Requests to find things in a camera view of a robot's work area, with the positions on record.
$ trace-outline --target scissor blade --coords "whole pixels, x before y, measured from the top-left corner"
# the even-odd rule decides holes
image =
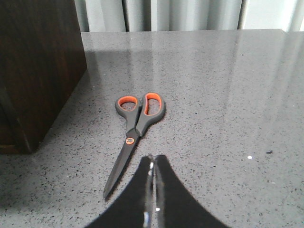
[[[127,133],[126,138],[132,138],[134,139],[134,142],[132,144],[130,144],[130,141],[129,144],[126,141],[124,142],[123,148],[120,151],[114,164],[114,167],[112,168],[108,181],[105,184],[103,193],[104,199],[110,196],[110,193],[112,193],[113,189],[117,185],[139,141],[139,135],[134,129]]]
[[[153,157],[143,157],[122,194],[86,228],[150,228],[152,218]]]
[[[165,155],[157,156],[154,166],[159,228],[228,228],[191,196]]]

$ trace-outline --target curtain fold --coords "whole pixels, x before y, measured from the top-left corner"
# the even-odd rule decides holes
[[[82,32],[304,30],[304,0],[74,0]]]

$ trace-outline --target black scissors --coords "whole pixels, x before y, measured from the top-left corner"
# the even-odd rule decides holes
[[[148,114],[149,100],[154,99],[159,103],[159,110],[154,114]],[[131,102],[134,103],[132,110],[128,111],[122,107],[123,104]],[[163,98],[157,93],[147,93],[143,96],[142,104],[135,96],[123,96],[115,102],[117,112],[126,119],[126,140],[123,148],[120,151],[108,181],[105,184],[103,198],[108,198],[113,191],[117,182],[127,166],[131,155],[135,151],[135,147],[140,138],[144,136],[147,128],[159,121],[165,114],[165,102]]]

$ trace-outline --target scissor handle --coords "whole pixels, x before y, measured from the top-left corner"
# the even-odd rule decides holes
[[[149,111],[149,103],[148,100],[149,99],[155,99],[159,102],[159,110],[157,113],[149,115],[148,111]],[[140,136],[144,136],[144,134],[146,133],[147,128],[159,121],[160,119],[162,119],[162,117],[165,114],[165,102],[163,100],[163,98],[157,94],[157,93],[147,93],[143,96],[142,99],[142,112],[141,115],[139,117],[139,120],[137,122],[137,126],[136,126],[136,130],[139,132]]]
[[[124,103],[132,102],[135,103],[135,106],[132,110],[126,110],[122,107]],[[115,102],[116,111],[126,120],[126,132],[134,129],[137,124],[138,116],[142,108],[142,104],[139,99],[135,96],[123,96],[116,100]]]

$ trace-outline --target speckled granite countertop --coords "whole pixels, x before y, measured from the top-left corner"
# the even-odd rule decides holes
[[[304,226],[304,33],[82,37],[88,70],[40,149],[0,156],[0,227],[81,228],[149,153],[166,154],[185,187],[229,226]],[[125,129],[114,101],[149,91],[164,97],[166,115],[105,202]]]

